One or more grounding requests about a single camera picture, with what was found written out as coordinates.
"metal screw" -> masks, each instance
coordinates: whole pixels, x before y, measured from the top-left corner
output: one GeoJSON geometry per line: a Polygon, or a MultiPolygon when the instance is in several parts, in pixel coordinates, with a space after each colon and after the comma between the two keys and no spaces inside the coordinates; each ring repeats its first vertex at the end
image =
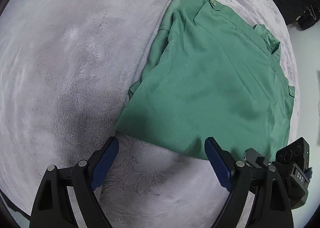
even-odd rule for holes
{"type": "Polygon", "coordinates": [[[50,166],[48,166],[47,170],[52,171],[52,170],[54,170],[54,168],[55,168],[55,165],[50,165],[50,166]]]}
{"type": "Polygon", "coordinates": [[[241,160],[238,160],[238,161],[236,162],[236,165],[237,165],[238,167],[244,167],[244,162],[241,161],[241,160]]]}
{"type": "Polygon", "coordinates": [[[268,168],[269,168],[269,170],[270,170],[271,172],[274,172],[274,171],[277,170],[276,167],[273,166],[273,165],[270,165],[268,168]]]}
{"type": "Polygon", "coordinates": [[[78,165],[79,167],[84,167],[86,164],[87,164],[87,161],[81,160],[78,165]]]}

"bed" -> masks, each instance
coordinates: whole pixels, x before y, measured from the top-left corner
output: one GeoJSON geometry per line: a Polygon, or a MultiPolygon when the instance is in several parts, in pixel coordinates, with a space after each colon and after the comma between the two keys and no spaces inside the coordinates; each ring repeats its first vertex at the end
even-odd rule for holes
{"type": "MultiPolygon", "coordinates": [[[[300,93],[284,20],[272,0],[218,0],[281,42],[281,67],[300,93]]],[[[228,192],[208,161],[115,132],[170,0],[11,0],[0,17],[0,188],[27,214],[45,169],[70,167],[109,136],[120,151],[101,191],[114,228],[211,227],[228,192]]],[[[249,194],[238,227],[243,227],[249,194]]],[[[76,217],[85,227],[79,209],[76,217]]]]}

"folded green fabric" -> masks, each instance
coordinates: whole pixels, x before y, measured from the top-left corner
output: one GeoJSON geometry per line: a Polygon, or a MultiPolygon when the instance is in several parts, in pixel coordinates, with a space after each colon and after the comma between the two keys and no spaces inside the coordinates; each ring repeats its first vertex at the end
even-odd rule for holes
{"type": "Polygon", "coordinates": [[[216,0],[172,0],[162,25],[116,129],[200,159],[210,136],[235,159],[274,159],[294,101],[279,41],[216,0]]]}

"plush blanket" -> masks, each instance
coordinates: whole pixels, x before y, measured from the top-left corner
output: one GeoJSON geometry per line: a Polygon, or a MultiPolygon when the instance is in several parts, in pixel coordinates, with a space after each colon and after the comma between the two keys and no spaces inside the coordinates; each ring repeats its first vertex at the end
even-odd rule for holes
{"type": "MultiPolygon", "coordinates": [[[[294,141],[299,87],[281,14],[272,0],[218,1],[249,24],[265,24],[281,41],[281,66],[296,87],[289,137],[294,141]]],[[[31,213],[48,165],[70,167],[116,135],[119,155],[100,196],[114,228],[212,225],[228,192],[208,161],[114,129],[169,2],[9,2],[0,17],[0,188],[23,211],[31,213]]],[[[239,225],[251,202],[252,195],[239,225]]]]}

